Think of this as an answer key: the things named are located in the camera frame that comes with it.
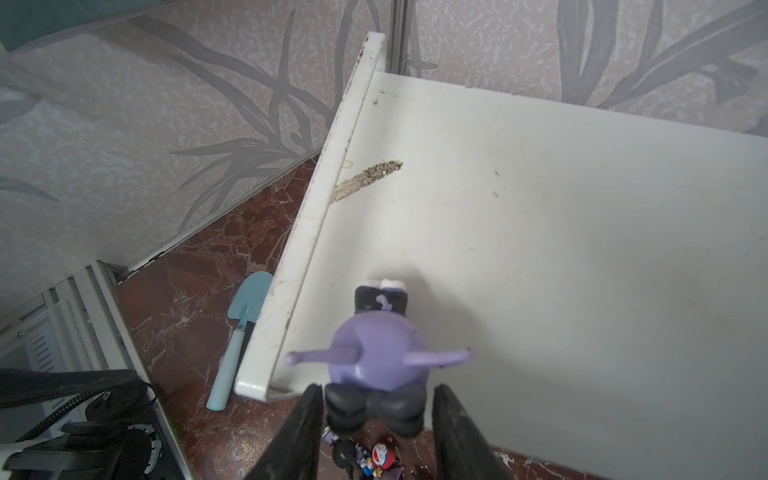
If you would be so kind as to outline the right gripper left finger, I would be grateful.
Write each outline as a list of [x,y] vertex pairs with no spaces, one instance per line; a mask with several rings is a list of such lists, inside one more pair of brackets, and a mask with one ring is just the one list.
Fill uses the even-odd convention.
[[316,479],[323,415],[322,387],[310,384],[245,479]]

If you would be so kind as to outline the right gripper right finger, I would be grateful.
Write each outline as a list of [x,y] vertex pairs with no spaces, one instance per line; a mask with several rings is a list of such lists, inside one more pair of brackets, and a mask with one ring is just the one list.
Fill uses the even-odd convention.
[[439,479],[509,479],[502,462],[446,384],[434,390],[432,426]]

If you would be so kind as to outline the purple kuromi figure black bow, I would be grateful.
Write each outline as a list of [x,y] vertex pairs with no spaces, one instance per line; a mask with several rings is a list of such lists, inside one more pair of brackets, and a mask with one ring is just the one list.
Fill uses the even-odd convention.
[[418,436],[424,428],[430,372],[474,359],[468,348],[430,350],[406,316],[408,300],[402,281],[365,281],[355,289],[354,314],[337,329],[328,348],[285,356],[290,366],[328,366],[324,398],[335,434],[352,436],[368,421],[382,420],[396,436]]

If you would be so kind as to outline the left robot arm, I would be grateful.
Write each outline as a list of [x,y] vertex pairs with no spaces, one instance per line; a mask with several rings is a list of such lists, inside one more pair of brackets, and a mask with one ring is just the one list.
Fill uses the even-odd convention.
[[148,479],[162,456],[155,388],[133,370],[1,371],[1,408],[66,402],[1,446],[3,479]]

